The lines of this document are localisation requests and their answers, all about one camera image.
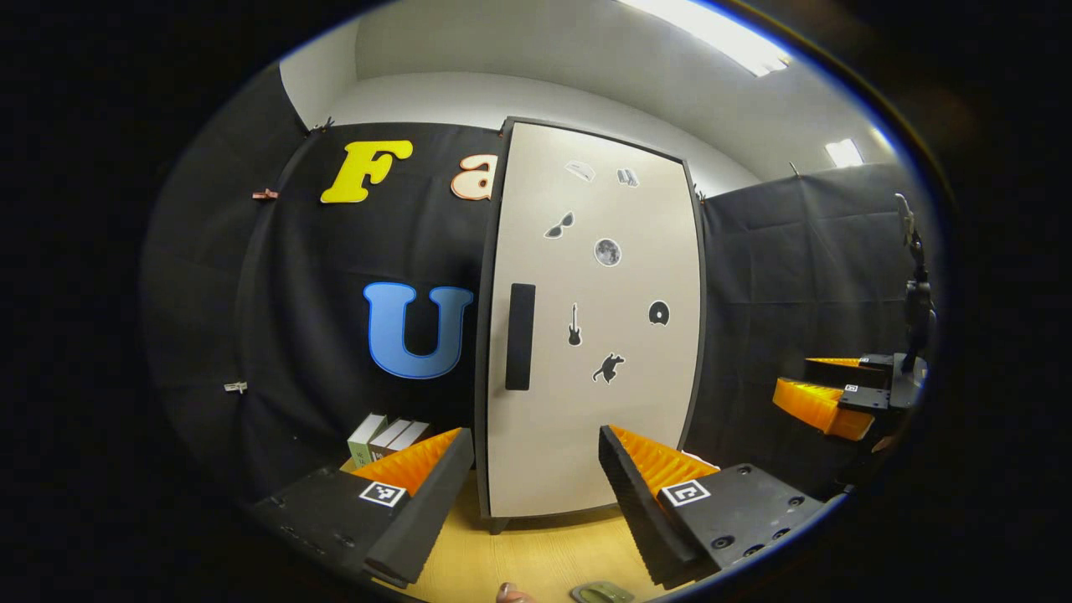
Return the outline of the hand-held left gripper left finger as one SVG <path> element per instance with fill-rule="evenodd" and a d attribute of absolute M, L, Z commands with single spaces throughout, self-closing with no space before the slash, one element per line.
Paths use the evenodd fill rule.
<path fill-rule="evenodd" d="M 353 471 L 317 469 L 264 497 L 253 518 L 348 579 L 417 583 L 474 461 L 456 428 Z"/>

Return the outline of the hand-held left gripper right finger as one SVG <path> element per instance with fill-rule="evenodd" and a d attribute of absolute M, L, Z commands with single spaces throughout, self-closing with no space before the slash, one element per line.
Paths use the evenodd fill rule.
<path fill-rule="evenodd" d="M 647 576 L 667 590 L 727 579 L 838 508 L 755 464 L 718 469 L 613 425 L 600 428 L 598 458 Z"/>

